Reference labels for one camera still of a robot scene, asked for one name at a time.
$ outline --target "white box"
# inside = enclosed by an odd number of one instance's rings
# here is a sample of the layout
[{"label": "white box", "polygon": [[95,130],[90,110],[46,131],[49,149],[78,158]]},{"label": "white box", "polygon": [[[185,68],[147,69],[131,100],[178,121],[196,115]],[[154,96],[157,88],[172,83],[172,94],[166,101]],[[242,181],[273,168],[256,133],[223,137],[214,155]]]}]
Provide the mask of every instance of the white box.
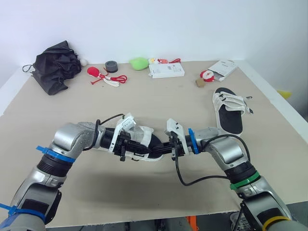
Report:
[{"label": "white box", "polygon": [[208,70],[214,72],[214,79],[218,81],[223,81],[232,71],[236,69],[237,65],[228,60],[220,60],[214,65],[212,65]]},{"label": "white box", "polygon": [[181,77],[185,71],[180,63],[173,64],[150,64],[150,74],[152,78]]}]

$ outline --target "black umbrella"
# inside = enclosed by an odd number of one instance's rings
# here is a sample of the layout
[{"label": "black umbrella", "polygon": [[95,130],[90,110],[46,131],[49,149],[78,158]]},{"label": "black umbrella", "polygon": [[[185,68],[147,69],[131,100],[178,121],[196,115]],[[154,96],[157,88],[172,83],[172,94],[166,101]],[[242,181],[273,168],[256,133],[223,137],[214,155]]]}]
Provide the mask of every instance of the black umbrella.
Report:
[{"label": "black umbrella", "polygon": [[67,89],[64,80],[73,78],[81,71],[80,61],[67,41],[49,47],[38,55],[33,67],[33,77],[49,95]]}]

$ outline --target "green cable tie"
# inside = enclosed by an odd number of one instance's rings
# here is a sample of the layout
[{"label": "green cable tie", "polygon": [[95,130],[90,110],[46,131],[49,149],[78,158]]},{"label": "green cable tie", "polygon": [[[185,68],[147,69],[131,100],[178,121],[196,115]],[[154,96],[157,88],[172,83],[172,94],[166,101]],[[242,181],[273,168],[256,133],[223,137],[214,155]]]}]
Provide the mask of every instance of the green cable tie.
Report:
[{"label": "green cable tie", "polygon": [[240,181],[240,182],[237,182],[237,183],[235,183],[235,184],[230,184],[230,188],[231,188],[232,190],[236,190],[236,189],[239,188],[239,187],[245,186],[245,185],[247,185],[247,184],[249,184],[249,183],[255,181],[259,176],[260,176],[260,174],[258,173],[258,171],[256,171],[256,172],[254,173],[254,175],[248,177],[247,179],[244,179],[244,180],[242,180],[242,181]]}]

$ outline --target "tabletop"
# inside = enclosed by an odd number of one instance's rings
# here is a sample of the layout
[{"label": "tabletop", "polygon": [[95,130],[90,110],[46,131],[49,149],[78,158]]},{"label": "tabletop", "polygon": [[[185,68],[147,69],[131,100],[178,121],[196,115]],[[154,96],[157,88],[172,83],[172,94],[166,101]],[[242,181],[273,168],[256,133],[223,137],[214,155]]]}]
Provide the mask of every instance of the tabletop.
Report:
[{"label": "tabletop", "polygon": [[[214,61],[183,62],[184,77],[152,79],[149,70],[134,71],[119,64],[111,77],[127,75],[115,88],[94,78],[84,67],[65,84],[69,89],[47,95],[30,78],[0,117],[0,202],[9,204],[19,185],[41,159],[35,148],[48,146],[56,130],[66,122],[95,122],[131,112],[136,122],[152,127],[162,142],[166,121],[173,118],[184,129],[215,127],[212,94],[227,87],[237,95],[252,96],[244,115],[242,138],[251,162],[286,204],[308,200],[308,145],[249,78],[237,68],[223,82],[198,88],[195,80]],[[100,70],[102,64],[94,65]],[[112,127],[116,119],[106,123]],[[186,181],[224,174],[209,153],[179,159]],[[98,150],[82,153],[61,188],[57,214],[48,227],[77,226],[183,217],[239,209],[240,200],[224,179],[181,185],[170,155],[157,162],[120,162],[118,156]],[[0,220],[7,213],[0,210]]]}]

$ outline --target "gray roll of tape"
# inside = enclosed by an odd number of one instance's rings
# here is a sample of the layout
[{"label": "gray roll of tape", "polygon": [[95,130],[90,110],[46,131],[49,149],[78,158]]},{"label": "gray roll of tape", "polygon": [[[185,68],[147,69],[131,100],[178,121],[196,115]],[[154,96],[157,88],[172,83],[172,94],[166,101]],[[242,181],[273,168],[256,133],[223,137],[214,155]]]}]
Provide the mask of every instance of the gray roll of tape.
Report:
[{"label": "gray roll of tape", "polygon": [[116,61],[108,61],[105,63],[106,70],[109,73],[117,72],[117,63]]}]

